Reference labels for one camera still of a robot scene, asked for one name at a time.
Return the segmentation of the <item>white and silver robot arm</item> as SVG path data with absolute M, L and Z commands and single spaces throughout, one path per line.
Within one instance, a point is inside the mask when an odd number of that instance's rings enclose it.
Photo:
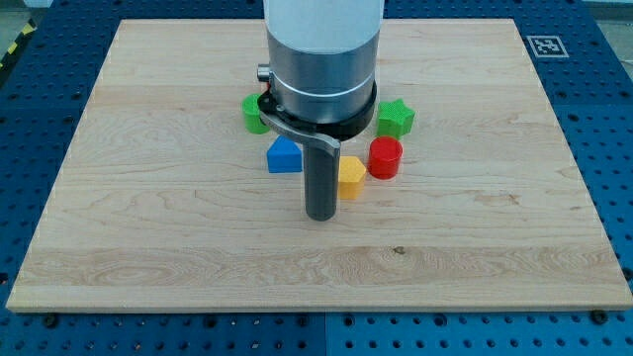
M 371 123 L 383 0 L 267 0 L 261 121 L 303 148 L 305 208 L 335 215 L 340 149 Z

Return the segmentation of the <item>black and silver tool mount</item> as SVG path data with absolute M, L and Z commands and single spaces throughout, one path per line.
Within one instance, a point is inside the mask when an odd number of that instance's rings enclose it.
M 352 117 L 331 124 L 316 124 L 289 114 L 269 90 L 257 99 L 260 120 L 268 128 L 296 143 L 325 151 L 336 151 L 341 142 L 361 134 L 371 123 L 377 99 L 377 84 L 373 83 L 366 105 Z

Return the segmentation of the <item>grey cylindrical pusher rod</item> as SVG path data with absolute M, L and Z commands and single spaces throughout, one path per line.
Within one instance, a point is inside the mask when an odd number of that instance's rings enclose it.
M 304 146 L 305 203 L 308 216 L 319 222 L 335 215 L 338 193 L 340 150 L 329 153 Z

